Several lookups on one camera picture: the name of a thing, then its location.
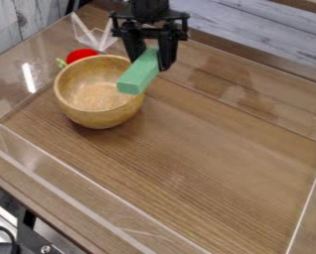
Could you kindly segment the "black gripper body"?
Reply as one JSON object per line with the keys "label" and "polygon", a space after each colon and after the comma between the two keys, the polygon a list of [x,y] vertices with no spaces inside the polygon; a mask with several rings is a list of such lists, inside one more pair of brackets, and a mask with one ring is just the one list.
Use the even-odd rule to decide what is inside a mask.
{"label": "black gripper body", "polygon": [[178,41],[189,39],[190,14],[170,8],[170,0],[129,0],[121,11],[110,13],[111,33],[123,38],[134,33],[142,39],[158,39],[169,32]]}

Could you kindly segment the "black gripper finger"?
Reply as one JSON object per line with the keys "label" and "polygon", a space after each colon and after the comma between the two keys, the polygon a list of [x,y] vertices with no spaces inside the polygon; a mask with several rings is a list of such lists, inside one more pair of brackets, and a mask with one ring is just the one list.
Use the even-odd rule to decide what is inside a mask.
{"label": "black gripper finger", "polygon": [[165,71],[170,68],[177,59],[178,32],[176,30],[168,30],[160,33],[158,47],[160,70]]}
{"label": "black gripper finger", "polygon": [[122,32],[122,41],[130,61],[134,63],[146,50],[146,44],[137,31],[126,30]]}

